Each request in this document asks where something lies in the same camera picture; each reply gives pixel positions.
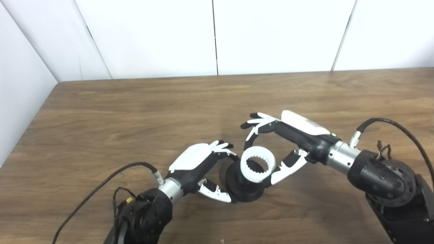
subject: white gear ring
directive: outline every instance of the white gear ring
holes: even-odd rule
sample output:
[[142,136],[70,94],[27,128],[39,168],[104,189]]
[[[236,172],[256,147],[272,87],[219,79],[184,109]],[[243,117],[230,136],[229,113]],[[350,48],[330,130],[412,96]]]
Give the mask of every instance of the white gear ring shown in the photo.
[[[253,171],[247,165],[247,160],[252,157],[258,157],[263,159],[267,163],[268,169],[262,173]],[[241,156],[240,168],[241,173],[243,173],[244,177],[247,180],[259,183],[262,182],[267,176],[269,176],[273,172],[274,168],[276,168],[276,159],[274,158],[274,155],[272,152],[270,152],[270,150],[264,147],[254,146],[244,151],[243,155]]]

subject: panel seam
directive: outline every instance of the panel seam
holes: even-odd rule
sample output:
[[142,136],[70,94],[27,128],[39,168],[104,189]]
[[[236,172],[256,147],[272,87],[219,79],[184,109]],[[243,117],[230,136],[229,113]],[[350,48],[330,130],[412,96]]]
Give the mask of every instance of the panel seam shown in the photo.
[[29,42],[29,44],[32,46],[33,50],[35,50],[36,54],[41,59],[42,63],[45,65],[45,67],[47,67],[48,71],[51,73],[51,75],[54,77],[54,79],[57,81],[57,83],[60,83],[61,81],[60,81],[59,76],[53,71],[53,69],[50,68],[50,66],[48,65],[48,63],[46,62],[46,60],[42,57],[41,53],[36,48],[36,44],[34,43],[34,41],[32,40],[32,38],[30,37],[30,35],[26,31],[24,31],[23,27],[18,23],[18,21],[16,20],[16,18],[12,15],[11,11],[7,8],[7,6],[3,2],[3,0],[0,0],[0,3],[6,9],[6,12],[9,14],[9,16],[12,18],[12,20],[14,21],[14,23],[18,27],[18,29],[21,31],[21,33],[27,39],[27,41]]
[[217,75],[218,75],[218,60],[217,60],[217,39],[216,39],[216,20],[214,17],[214,0],[211,1],[213,4],[213,24],[214,24],[214,47],[216,49],[216,68],[217,68]]
[[352,21],[352,18],[354,16],[354,11],[355,11],[355,8],[356,8],[356,5],[357,5],[357,1],[358,0],[354,1],[354,5],[353,5],[353,8],[351,10],[350,17],[348,18],[348,22],[347,22],[347,25],[345,27],[345,31],[344,31],[344,33],[342,35],[341,43],[339,44],[339,48],[338,48],[338,51],[336,52],[335,60],[333,61],[333,65],[332,65],[332,68],[330,69],[330,71],[334,71],[335,70],[336,63],[338,62],[339,55],[341,54],[342,47],[344,46],[345,38],[347,37],[348,29],[349,29],[349,27],[351,25],[351,21]]
[[76,9],[76,12],[78,14],[78,17],[79,17],[80,21],[82,22],[83,26],[85,27],[85,32],[88,34],[88,37],[89,37],[89,39],[90,39],[93,47],[95,48],[95,51],[97,52],[100,60],[104,64],[104,67],[107,70],[107,73],[110,76],[110,79],[113,79],[112,74],[110,73],[109,67],[107,66],[104,58],[102,57],[101,51],[99,50],[98,46],[96,45],[95,39],[93,39],[92,33],[90,32],[89,27],[87,26],[87,23],[86,23],[83,15],[82,15],[82,13],[80,11],[79,6],[77,5],[76,0],[71,0],[71,1],[72,1],[72,4],[73,4],[74,8]]

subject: black stand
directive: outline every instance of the black stand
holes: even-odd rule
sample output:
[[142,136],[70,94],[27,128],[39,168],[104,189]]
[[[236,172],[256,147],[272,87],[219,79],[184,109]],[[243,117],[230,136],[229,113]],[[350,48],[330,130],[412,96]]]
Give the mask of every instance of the black stand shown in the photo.
[[[257,162],[248,159],[247,165],[256,172],[265,172]],[[232,163],[226,170],[227,190],[235,195],[239,201],[251,202],[262,196],[264,187],[261,183],[247,180],[241,173],[240,160]]]

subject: wood grain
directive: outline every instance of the wood grain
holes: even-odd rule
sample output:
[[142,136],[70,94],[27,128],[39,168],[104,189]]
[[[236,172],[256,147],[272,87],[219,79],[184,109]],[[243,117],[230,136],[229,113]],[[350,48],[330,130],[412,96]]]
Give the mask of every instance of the wood grain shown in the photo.
[[[434,152],[434,69],[63,82],[57,85],[0,170],[0,243],[50,243],[73,208],[114,170],[147,161],[161,172],[189,145],[224,139],[241,154],[251,112],[289,109],[348,141],[373,116],[396,120]],[[369,127],[360,148],[392,144],[395,158],[429,180],[411,141],[386,124]],[[275,134],[256,145],[276,159],[295,146]],[[229,161],[209,178],[219,181]],[[102,243],[115,187],[156,186],[145,169],[122,173],[66,226],[58,243]],[[389,244],[363,193],[323,165],[306,165],[253,203],[188,195],[161,243]]]

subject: connector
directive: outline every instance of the connector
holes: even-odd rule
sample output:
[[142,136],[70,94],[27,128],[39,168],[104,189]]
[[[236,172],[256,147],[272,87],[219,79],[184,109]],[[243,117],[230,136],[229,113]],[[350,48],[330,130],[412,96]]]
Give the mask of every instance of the connector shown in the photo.
[[362,133],[360,131],[354,132],[354,135],[353,135],[353,137],[351,137],[350,142],[349,142],[350,148],[355,148],[357,146],[358,139],[360,138],[361,135],[362,135]]
[[155,179],[157,179],[158,185],[164,185],[164,179],[163,176],[160,174],[160,172],[154,173]]

